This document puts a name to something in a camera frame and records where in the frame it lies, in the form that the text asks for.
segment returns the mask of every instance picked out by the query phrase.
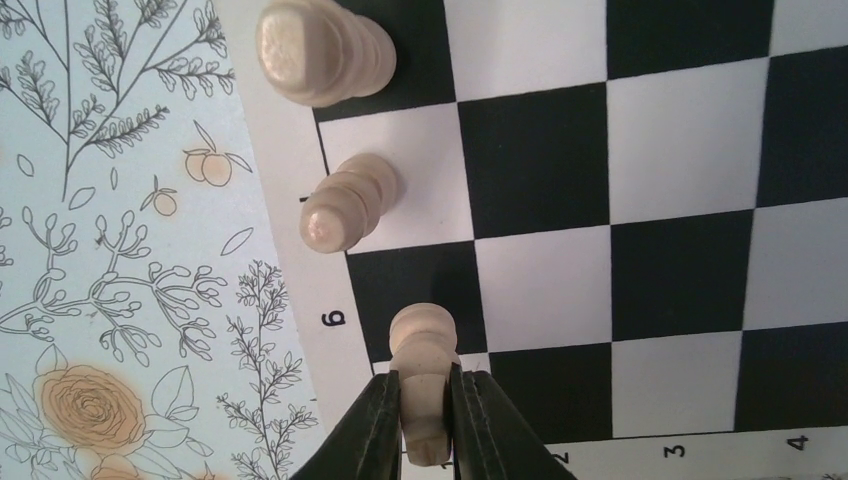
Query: rose drawing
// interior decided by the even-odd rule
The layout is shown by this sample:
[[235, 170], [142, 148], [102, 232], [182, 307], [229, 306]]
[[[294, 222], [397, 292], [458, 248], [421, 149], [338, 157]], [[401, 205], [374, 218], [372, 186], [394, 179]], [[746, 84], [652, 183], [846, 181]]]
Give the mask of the rose drawing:
[[144, 442], [141, 400], [106, 372], [87, 365], [48, 372], [36, 379], [36, 395], [56, 433], [76, 447], [128, 455]]

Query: orange fruit illustration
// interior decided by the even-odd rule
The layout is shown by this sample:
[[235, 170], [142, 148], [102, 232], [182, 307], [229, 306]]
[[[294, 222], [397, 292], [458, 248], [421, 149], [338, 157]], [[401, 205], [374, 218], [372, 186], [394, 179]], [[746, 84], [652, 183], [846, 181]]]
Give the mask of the orange fruit illustration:
[[224, 155], [210, 153], [203, 159], [201, 174], [210, 185], [223, 187], [230, 182], [230, 178], [233, 176], [233, 165]]
[[167, 193], [159, 192], [156, 194], [156, 199], [153, 200], [153, 208], [155, 208], [160, 215], [170, 217], [177, 211], [177, 201], [174, 200], [174, 197]]
[[203, 153], [195, 153], [186, 155], [186, 171], [198, 182], [206, 180], [203, 176], [203, 159], [206, 155]]

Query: white chess piece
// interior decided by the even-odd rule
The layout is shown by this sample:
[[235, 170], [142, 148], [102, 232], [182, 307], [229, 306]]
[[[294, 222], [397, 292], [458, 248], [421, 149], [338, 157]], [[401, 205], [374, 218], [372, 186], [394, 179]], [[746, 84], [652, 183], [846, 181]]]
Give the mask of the white chess piece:
[[256, 43], [271, 85], [310, 107], [379, 92], [397, 62], [382, 27], [332, 0], [273, 0], [259, 19]]
[[390, 367], [400, 380], [400, 422], [410, 463], [441, 465], [450, 458], [445, 393], [456, 354], [451, 314], [432, 303], [416, 303], [395, 315], [389, 328]]
[[347, 250], [377, 228], [396, 197], [392, 166], [377, 155], [356, 155], [322, 180], [303, 204], [300, 236], [319, 253]]

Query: number 3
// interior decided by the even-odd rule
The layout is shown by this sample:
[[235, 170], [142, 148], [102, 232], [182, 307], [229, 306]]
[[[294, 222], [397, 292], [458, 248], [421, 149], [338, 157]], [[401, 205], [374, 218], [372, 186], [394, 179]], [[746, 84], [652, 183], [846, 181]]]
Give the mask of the number 3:
[[675, 445], [672, 448], [663, 447], [663, 457], [668, 458], [669, 455], [677, 455], [683, 458], [686, 455], [686, 449], [683, 445]]

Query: floral patterned surface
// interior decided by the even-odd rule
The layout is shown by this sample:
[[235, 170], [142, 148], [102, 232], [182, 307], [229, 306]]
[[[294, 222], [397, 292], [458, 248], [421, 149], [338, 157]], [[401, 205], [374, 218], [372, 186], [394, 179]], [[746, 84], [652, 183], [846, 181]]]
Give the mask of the floral patterned surface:
[[211, 0], [0, 35], [0, 478], [287, 478], [324, 431]]

